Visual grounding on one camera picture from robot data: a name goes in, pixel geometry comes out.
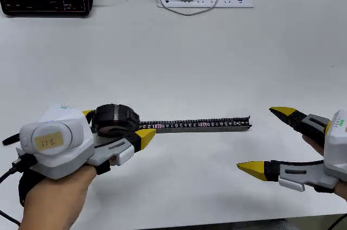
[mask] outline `black tape measure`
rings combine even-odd
[[[157,133],[245,131],[252,125],[249,117],[140,122],[139,115],[125,105],[98,107],[92,118],[92,129],[102,137],[118,137],[124,131],[156,129]]]

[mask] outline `hand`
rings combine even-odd
[[[313,139],[310,139],[305,135],[303,135],[303,139],[305,142],[309,143],[309,145],[311,145],[316,150],[316,152],[323,156],[324,149],[318,143],[316,143]],[[337,182],[335,186],[335,194],[347,201],[347,182],[341,180]]]
[[[27,195],[20,230],[70,229],[80,215],[89,185],[96,177],[94,167],[85,165],[59,180],[45,179]]]

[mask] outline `white power strip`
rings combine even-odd
[[[162,0],[168,8],[211,8],[216,0]],[[160,0],[157,0],[157,6],[163,8]],[[252,0],[218,0],[216,8],[253,8]]]

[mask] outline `white tabletop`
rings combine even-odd
[[[239,171],[320,157],[270,106],[332,117],[346,107],[345,0],[253,0],[181,17],[156,0],[95,0],[89,18],[0,16],[1,138],[51,103],[133,107],[141,120],[251,114],[248,132],[157,135],[92,183],[73,229],[134,229],[346,213],[344,200]],[[1,147],[0,167],[16,159]],[[0,209],[20,219],[18,179]],[[1,229],[16,229],[0,219]]]

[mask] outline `label sticker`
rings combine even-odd
[[[36,137],[35,145],[38,151],[53,149],[63,146],[63,137],[60,132]]]

